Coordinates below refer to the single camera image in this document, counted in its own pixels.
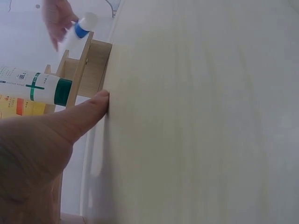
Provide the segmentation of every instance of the green bottle cap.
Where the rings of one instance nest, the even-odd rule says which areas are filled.
[[[68,79],[61,78],[56,87],[54,104],[59,106],[66,106],[67,99],[71,91],[72,81]]]

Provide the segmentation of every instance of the fingernail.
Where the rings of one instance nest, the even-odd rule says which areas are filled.
[[[109,96],[109,92],[107,90],[101,90],[100,92],[98,92],[96,94],[96,96],[100,96],[100,97],[108,97]]]

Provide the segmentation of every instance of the skin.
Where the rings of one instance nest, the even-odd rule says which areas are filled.
[[[62,112],[0,120],[0,224],[53,224],[53,181],[103,118],[109,93]]]
[[[57,51],[58,42],[63,40],[65,29],[79,18],[74,14],[67,0],[43,0],[43,21],[48,29],[50,40]]]

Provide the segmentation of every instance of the wooden rack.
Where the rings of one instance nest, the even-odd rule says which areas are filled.
[[[50,65],[47,65],[45,69],[46,74],[56,75],[73,81],[66,108],[75,105],[77,95],[90,98],[103,87],[106,65],[112,44],[93,40],[93,34],[93,32],[89,34],[79,60],[69,58],[69,51],[66,50],[56,74],[51,72]],[[44,114],[54,111],[55,105],[46,105]],[[63,174],[53,182],[53,198],[57,213],[56,223],[84,224],[82,217],[68,214],[61,215],[62,177]]]

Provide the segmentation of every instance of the finger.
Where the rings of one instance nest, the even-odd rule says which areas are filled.
[[[108,104],[109,93],[104,90],[82,104],[49,114],[49,117],[44,118],[49,118],[47,122],[51,123],[51,128],[60,136],[75,143],[103,118],[108,110]]]
[[[59,27],[60,28],[66,28],[66,29],[69,29],[72,27],[72,21],[73,22],[77,22],[79,20],[79,18],[75,15],[75,14],[72,14],[72,15],[69,15],[67,17],[65,17],[60,23],[59,23]]]
[[[78,22],[79,21],[79,17],[77,17],[75,14],[73,14],[72,17],[71,17],[71,21]]]
[[[56,51],[58,51],[58,41],[57,41],[57,39],[54,38],[51,34],[49,34],[49,35],[50,35],[50,40],[51,40],[51,42],[53,44],[54,49]]]
[[[64,38],[64,35],[66,34],[66,30],[64,28],[60,28],[60,26],[58,26],[58,25],[55,25],[49,30],[49,33],[57,41],[62,41]]]

